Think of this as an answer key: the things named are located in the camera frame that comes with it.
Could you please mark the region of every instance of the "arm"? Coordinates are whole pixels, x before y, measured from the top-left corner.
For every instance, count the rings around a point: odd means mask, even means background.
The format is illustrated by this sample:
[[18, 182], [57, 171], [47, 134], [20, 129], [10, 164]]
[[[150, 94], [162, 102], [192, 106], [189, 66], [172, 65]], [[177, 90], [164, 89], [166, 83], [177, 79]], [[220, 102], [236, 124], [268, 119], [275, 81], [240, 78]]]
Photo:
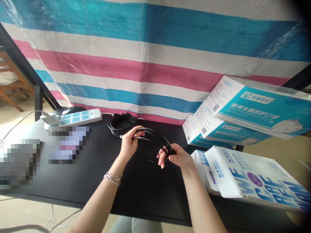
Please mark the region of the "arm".
[[[194, 232], [203, 233], [207, 230], [217, 233], [227, 232], [202, 184], [192, 157], [175, 143], [172, 144], [172, 149], [176, 155], [170, 155], [168, 159], [181, 168]], [[158, 165], [164, 168], [165, 153], [162, 150], [160, 150], [157, 158], [159, 158]]]
[[[142, 126], [136, 126], [123, 135], [122, 147], [119, 156], [110, 168], [113, 177], [121, 176], [123, 170], [137, 149], [137, 139], [133, 136], [144, 136], [143, 132], [135, 134]], [[77, 221], [71, 228], [71, 233], [102, 232], [116, 196], [118, 186], [107, 179], [103, 179], [96, 191], [93, 193]]]

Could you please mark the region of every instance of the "forearm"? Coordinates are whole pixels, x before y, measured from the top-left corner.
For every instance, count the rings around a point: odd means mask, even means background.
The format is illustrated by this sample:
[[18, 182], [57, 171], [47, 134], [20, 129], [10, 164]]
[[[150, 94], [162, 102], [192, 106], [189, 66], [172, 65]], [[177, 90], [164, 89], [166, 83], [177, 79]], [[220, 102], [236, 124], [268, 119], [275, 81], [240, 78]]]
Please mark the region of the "forearm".
[[195, 233], [227, 232], [195, 166], [181, 169]]
[[[114, 176], [121, 176], [126, 163], [126, 161], [117, 157], [110, 168], [110, 172]], [[107, 179], [103, 179], [81, 211], [75, 225], [71, 228], [71, 232], [102, 232], [110, 214], [117, 190], [118, 186], [112, 184]]]

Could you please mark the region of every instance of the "hand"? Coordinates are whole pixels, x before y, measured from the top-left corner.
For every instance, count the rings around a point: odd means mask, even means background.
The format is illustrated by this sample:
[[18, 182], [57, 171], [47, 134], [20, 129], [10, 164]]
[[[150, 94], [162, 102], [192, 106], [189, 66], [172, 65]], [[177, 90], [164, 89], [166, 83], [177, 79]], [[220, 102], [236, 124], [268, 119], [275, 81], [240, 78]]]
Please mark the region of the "hand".
[[145, 136], [144, 131], [140, 131], [135, 134], [136, 130], [143, 128], [142, 126], [136, 126], [122, 136], [122, 146], [119, 157], [128, 162], [133, 154], [137, 150], [138, 139], [132, 140], [133, 137]]
[[[172, 149], [176, 152], [176, 155], [170, 155], [168, 159], [175, 165], [184, 168], [184, 167], [192, 167], [195, 166], [194, 161], [192, 157], [184, 151], [183, 148], [180, 147], [180, 145], [173, 143], [171, 144]], [[159, 151], [159, 154], [157, 155], [157, 158], [159, 158], [158, 165], [161, 166], [161, 168], [164, 168], [164, 159], [165, 159], [166, 153], [161, 149]]]

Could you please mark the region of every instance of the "wooden chair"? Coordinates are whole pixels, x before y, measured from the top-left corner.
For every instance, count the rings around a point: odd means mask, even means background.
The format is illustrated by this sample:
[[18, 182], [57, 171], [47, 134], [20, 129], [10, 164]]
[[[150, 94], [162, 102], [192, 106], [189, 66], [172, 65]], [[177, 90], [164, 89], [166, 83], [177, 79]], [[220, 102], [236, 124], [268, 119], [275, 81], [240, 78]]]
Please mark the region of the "wooden chair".
[[10, 96], [24, 94], [27, 98], [29, 98], [30, 96], [28, 93], [34, 95], [35, 92], [30, 83], [26, 80], [24, 75], [19, 71], [15, 63], [5, 51], [0, 51], [0, 58], [2, 58], [0, 59], [0, 67], [6, 67], [6, 69], [0, 69], [0, 73], [10, 71], [13, 72], [18, 78], [18, 81], [14, 83], [0, 85], [0, 100], [9, 102], [9, 104], [17, 108], [20, 112], [23, 112], [24, 110], [12, 99], [10, 99]]

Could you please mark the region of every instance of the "woman's right hand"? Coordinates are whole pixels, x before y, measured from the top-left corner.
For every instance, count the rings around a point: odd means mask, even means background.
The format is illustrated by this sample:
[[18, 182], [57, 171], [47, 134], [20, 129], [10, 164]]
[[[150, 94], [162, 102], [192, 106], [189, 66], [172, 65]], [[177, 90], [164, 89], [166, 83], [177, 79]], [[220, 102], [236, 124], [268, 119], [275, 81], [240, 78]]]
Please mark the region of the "woman's right hand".
[[[181, 148], [180, 145], [173, 143], [171, 144], [172, 149], [176, 152], [176, 155], [170, 155], [168, 159], [175, 165], [185, 168], [185, 167], [195, 167], [194, 160], [192, 157], [184, 151], [183, 148]], [[158, 165], [161, 166], [161, 168], [164, 168], [164, 159], [165, 159], [166, 153], [161, 149], [157, 155], [157, 158], [159, 159]]]

